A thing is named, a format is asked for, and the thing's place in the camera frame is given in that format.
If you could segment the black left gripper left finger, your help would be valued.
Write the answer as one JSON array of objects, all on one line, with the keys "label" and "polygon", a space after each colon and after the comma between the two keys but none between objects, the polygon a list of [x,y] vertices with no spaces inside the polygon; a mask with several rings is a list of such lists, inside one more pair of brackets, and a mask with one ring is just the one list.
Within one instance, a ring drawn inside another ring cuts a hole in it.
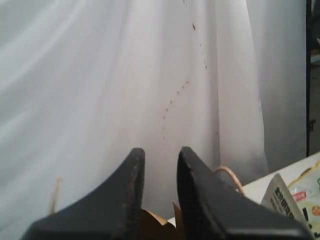
[{"label": "black left gripper left finger", "polygon": [[25,240],[136,240],[145,179],[145,152],[133,148],[92,192],[35,221]]}]

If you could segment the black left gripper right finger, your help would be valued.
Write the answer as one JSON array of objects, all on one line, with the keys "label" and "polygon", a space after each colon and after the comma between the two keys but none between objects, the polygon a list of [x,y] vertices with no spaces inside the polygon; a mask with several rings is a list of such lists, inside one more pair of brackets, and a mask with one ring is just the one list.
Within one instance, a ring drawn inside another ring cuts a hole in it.
[{"label": "black left gripper right finger", "polygon": [[188,240],[312,240],[292,216],[259,205],[213,173],[188,146],[177,161],[177,192]]}]

